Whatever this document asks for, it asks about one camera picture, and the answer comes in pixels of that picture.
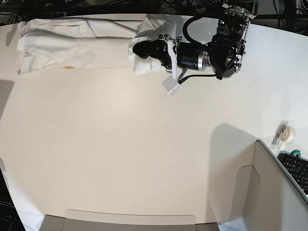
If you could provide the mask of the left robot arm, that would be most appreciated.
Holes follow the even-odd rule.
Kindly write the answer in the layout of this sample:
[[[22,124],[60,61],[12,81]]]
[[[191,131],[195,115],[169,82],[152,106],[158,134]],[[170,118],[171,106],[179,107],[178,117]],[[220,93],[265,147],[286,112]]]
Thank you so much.
[[[182,32],[186,42],[181,37],[161,34],[156,40],[138,41],[132,52],[144,60],[153,58],[159,67],[172,73],[180,68],[179,84],[190,78],[184,76],[187,70],[204,71],[208,66],[212,67],[217,79],[229,78],[241,69],[247,29],[254,18],[251,14],[253,5],[246,0],[230,0],[224,4],[216,34],[205,44],[194,40],[188,33],[189,25],[201,19],[200,15],[184,23]]]

